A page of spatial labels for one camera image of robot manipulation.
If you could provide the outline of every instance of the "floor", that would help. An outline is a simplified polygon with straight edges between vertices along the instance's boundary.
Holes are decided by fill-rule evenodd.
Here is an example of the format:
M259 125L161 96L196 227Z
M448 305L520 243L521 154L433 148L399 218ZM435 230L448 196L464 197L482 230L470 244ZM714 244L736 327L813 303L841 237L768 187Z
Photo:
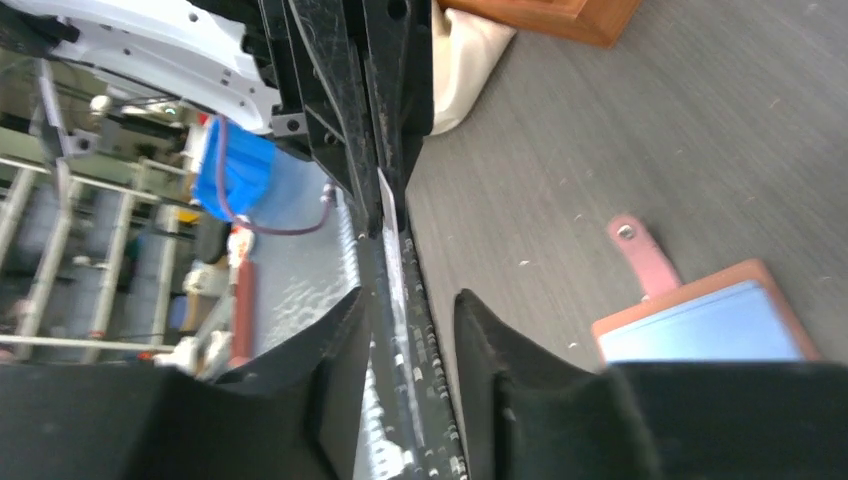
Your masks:
M470 288L598 368L591 323L642 297L604 231L630 212L684 281L765 260L848 361L846 44L844 0L645 0L609 51L519 33L408 192L445 357Z

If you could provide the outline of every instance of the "metal rack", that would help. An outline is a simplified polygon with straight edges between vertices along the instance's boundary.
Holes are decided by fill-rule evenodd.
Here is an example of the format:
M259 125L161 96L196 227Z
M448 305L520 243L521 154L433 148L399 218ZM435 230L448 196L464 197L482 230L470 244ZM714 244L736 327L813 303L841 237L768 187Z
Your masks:
M0 266L2 266L4 265L4 260L7 260L7 257L9 257L10 252L14 252L15 239L22 219L26 217L27 209L33 207L31 205L33 202L33 192L39 186L44 186L45 179L42 174L47 173L47 170L38 163L12 157L0 156L0 164L18 168L18 173L11 188L7 192L6 199L2 204L2 211L0 211L0 225L2 225L2 228L0 228ZM55 220L52 223L49 241L41 255L27 295L28 306L22 318L18 321L16 334L0 335L0 343L15 345L15 354L18 360L30 360L33 357L33 349L36 347L75 350L80 353L77 361L83 364L97 362L102 350L123 351L126 353L173 351L173 346L164 344L163 337L167 327L171 298L171 278L175 264L177 242L179 241L177 235L179 231L179 220L176 213L179 208L194 209L194 207L146 192L144 190L145 178L151 169L166 170L176 174L184 173L180 169L142 159L138 164L138 174L132 186L120 185L85 175L72 175L71 188L68 192L70 197L68 204L74 207L76 207L82 196L84 188L101 189L112 192L112 194L118 192L121 195L117 211L114 212L114 221L111 223L112 231L109 234L106 258L92 259L86 264L75 264L75 262L71 261L79 253L72 250L75 247L69 242L69 237L72 235L75 227L73 209L71 212L63 211L58 206L59 202L49 207L55 209ZM113 333L118 328L113 319L124 316L120 312L117 312L116 315L116 312L113 312L113 310L115 310L116 306L115 299L119 276L125 261L125 247L131 235L133 211L140 202L162 205L162 208L158 209L158 213L156 214L157 218L152 219L152 222L157 228L154 228L150 232L153 235L161 234L156 240L162 242L159 244L161 250L159 251L159 255L157 255L159 257L158 264L148 266L155 269L155 277L134 278L132 280L133 282L146 281L155 283L155 285L151 285L150 287L156 293L149 299L155 302L155 306L152 309L147 309L150 311L150 314L145 319L147 322L145 328L149 332L149 341L121 341L120 338L110 340L108 339L107 332ZM60 272L69 269L88 270L85 273L87 275L97 275L98 282L96 284L96 293L90 295L94 298L86 299L83 298L85 295L81 295L75 297L73 300L75 304L85 302L86 300L93 304L91 308L93 313L88 317L90 320L87 320L89 324L82 326L82 328L85 328L87 335L63 338L64 336L45 333L44 324L45 313L51 295L54 293L57 276L59 276Z

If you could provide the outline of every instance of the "pink strap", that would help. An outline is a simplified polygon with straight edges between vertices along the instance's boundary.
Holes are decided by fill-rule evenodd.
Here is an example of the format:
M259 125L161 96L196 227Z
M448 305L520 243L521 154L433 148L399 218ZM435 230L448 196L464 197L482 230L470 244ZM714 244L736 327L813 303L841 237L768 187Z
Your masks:
M610 222L607 233L636 272L645 297L657 297L680 287L680 277L674 266L642 222L633 216L621 215Z

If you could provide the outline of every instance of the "purple cable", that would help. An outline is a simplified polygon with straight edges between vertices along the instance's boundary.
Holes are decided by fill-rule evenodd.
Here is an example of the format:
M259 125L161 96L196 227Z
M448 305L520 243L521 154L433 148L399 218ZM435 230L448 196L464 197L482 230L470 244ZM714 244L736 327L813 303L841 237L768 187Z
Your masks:
M331 201L331 196L335 188L333 184L328 182L327 185L324 186L324 193L321 194L321 201L324 203L324 212L321 214L321 220L318 220L318 223L311 227L307 228L297 228L297 229L277 229L277 228L269 228L262 227L259 225L254 225L250 222L245 222L241 218L238 217L235 213L233 213L233 209L230 207L230 202L227 201L227 192L224 187L226 185L226 162L227 162L227 144L229 143L229 126L227 125L227 117L224 115L218 114L218 163L215 166L215 190L218 194L218 203L221 204L221 208L224 210L224 213L230 217L230 220L233 224L246 228L252 232L262 233L265 235L279 235L284 237L296 237L300 235L306 235L308 233L317 232L327 223L327 219L330 218L330 211L332 210L333 202Z

